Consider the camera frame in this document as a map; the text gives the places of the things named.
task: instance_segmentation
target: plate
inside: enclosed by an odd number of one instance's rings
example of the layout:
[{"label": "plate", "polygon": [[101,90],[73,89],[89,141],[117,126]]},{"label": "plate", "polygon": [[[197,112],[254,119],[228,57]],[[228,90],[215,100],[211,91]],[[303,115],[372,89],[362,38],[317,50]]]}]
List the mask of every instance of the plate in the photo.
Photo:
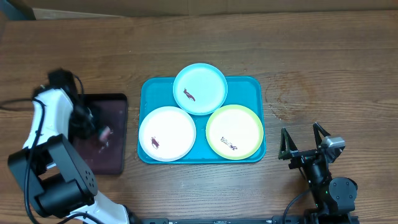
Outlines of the plate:
[{"label": "plate", "polygon": [[157,161],[170,162],[191,150],[196,127],[187,112],[174,106],[164,106],[144,118],[138,138],[148,156]]},{"label": "plate", "polygon": [[210,147],[226,159],[240,160],[253,155],[263,136],[259,117],[241,105],[221,107],[210,116],[206,125]]},{"label": "plate", "polygon": [[189,65],[178,73],[173,96],[179,107],[194,115],[206,115],[223,105],[228,92],[223,73],[206,63]]}]

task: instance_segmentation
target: blue tray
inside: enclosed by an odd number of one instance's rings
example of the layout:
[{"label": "blue tray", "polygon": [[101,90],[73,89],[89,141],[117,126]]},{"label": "blue tray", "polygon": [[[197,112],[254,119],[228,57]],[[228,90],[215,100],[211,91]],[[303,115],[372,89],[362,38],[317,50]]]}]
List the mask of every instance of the blue tray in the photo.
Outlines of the blue tray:
[{"label": "blue tray", "polygon": [[[264,113],[262,112],[262,96],[260,83],[253,77],[225,77],[228,84],[228,95],[224,105],[242,105],[253,110],[261,120],[264,127]],[[139,127],[144,118],[154,109],[162,106],[176,106],[173,97],[174,77],[170,78],[151,78],[146,81],[141,90],[141,105],[139,110]],[[225,163],[245,163],[258,162],[266,153],[266,137],[259,150],[252,156],[233,161],[217,155],[209,146],[206,140],[206,123],[211,114],[204,116],[192,115],[191,117],[197,127],[197,138],[191,151],[183,158],[172,162],[160,162],[149,157],[142,149],[139,140],[137,153],[142,161],[148,164],[225,164]]]}]

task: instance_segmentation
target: wooden table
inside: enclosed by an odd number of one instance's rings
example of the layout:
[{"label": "wooden table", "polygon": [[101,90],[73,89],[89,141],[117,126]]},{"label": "wooden table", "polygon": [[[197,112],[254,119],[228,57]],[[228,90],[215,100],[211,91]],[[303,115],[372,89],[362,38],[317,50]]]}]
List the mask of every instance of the wooden table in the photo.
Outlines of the wooden table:
[{"label": "wooden table", "polygon": [[[267,154],[255,164],[150,166],[137,156],[142,84],[208,62],[262,85]],[[299,149],[315,147],[312,123],[346,140],[330,166],[359,185],[361,223],[398,221],[398,11],[150,17],[6,24],[0,101],[30,96],[63,67],[87,93],[129,100],[125,168],[97,176],[100,191],[140,217],[281,215],[307,185],[277,153],[286,127]],[[27,139],[32,112],[0,111],[0,222],[28,223],[7,167]],[[290,213],[314,207],[297,202]],[[55,220],[40,219],[43,223]]]}]

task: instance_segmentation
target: green-rimmed plate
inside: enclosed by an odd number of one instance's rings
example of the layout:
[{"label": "green-rimmed plate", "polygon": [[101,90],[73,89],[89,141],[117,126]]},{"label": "green-rimmed plate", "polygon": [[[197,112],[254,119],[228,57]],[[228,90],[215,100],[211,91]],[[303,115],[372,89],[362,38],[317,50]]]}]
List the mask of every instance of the green-rimmed plate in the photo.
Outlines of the green-rimmed plate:
[{"label": "green-rimmed plate", "polygon": [[239,160],[253,155],[263,137],[264,130],[259,117],[241,105],[217,109],[206,125],[210,147],[226,159]]}]

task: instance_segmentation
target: cable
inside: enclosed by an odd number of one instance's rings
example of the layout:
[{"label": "cable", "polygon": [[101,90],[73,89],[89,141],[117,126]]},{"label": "cable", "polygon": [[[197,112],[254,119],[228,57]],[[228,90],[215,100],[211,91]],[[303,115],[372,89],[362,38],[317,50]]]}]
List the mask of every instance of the cable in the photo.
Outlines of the cable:
[{"label": "cable", "polygon": [[84,103],[84,99],[85,99],[85,89],[83,88],[83,83],[81,82],[79,76],[77,76],[77,75],[74,75],[74,76],[75,76],[75,78],[76,78],[76,79],[79,81],[79,83],[80,83],[80,88],[81,88],[81,97],[80,97],[80,100],[81,100],[82,103]]},{"label": "cable", "polygon": [[31,98],[21,98],[21,99],[3,101],[3,102],[0,103],[0,110],[5,110],[5,111],[23,111],[23,110],[19,110],[19,109],[5,108],[4,105],[10,104],[10,103],[24,102],[24,101],[32,101],[32,99]]},{"label": "cable", "polygon": [[304,191],[303,193],[299,194],[297,197],[295,197],[286,207],[284,215],[282,216],[282,224],[285,224],[285,219],[286,219],[286,215],[287,215],[287,211],[289,211],[290,207],[300,198],[302,198],[304,195],[308,194],[310,191],[312,190],[312,188],[307,189],[306,191]]},{"label": "cable", "polygon": [[351,215],[349,215],[349,213],[347,214],[347,218],[348,218],[349,224],[353,224],[353,222],[351,221]]},{"label": "cable", "polygon": [[322,150],[322,154],[323,154],[323,157],[325,158],[326,176],[325,176],[325,178],[323,178],[321,184],[325,183],[325,181],[327,181],[328,178],[329,178],[329,176],[330,176],[330,172],[329,172],[329,162],[328,162],[328,158],[326,157],[325,150]]},{"label": "cable", "polygon": [[70,220],[72,220],[72,219],[74,219],[74,218],[76,218],[76,217],[80,217],[80,216],[82,216],[84,219],[85,219],[85,218],[88,218],[88,219],[90,219],[91,221],[93,221],[93,222],[95,222],[95,223],[97,223],[97,224],[103,224],[103,222],[99,221],[99,220],[98,220],[97,218],[95,218],[94,216],[92,216],[92,215],[90,215],[90,214],[88,214],[88,213],[83,213],[83,212],[75,213],[75,214],[69,216],[68,218],[66,218],[66,219],[64,219],[64,220],[62,220],[62,221],[60,221],[60,222],[58,222],[57,224],[64,224],[64,223],[66,223],[66,222],[68,222],[68,221],[70,221]]},{"label": "cable", "polygon": [[298,170],[300,171],[301,176],[304,178],[304,180],[306,180],[306,178],[305,178],[305,176],[304,176],[304,173],[303,173],[303,171],[301,170],[301,167],[299,167]]},{"label": "cable", "polygon": [[27,216],[30,218],[32,223],[39,224],[39,222],[33,216],[32,210],[30,209],[30,206],[29,206],[29,174],[30,174],[30,165],[32,163],[34,149],[39,141],[40,134],[41,134],[42,128],[43,128],[44,116],[45,116],[45,109],[44,109],[45,105],[43,102],[41,102],[40,100],[35,99],[35,98],[32,99],[32,101],[38,102],[41,105],[42,117],[40,119],[39,127],[37,128],[37,131],[36,131],[36,137],[33,141],[32,147],[29,152],[29,158],[27,160],[26,171],[25,171],[24,201],[25,201],[25,210],[26,210]]}]

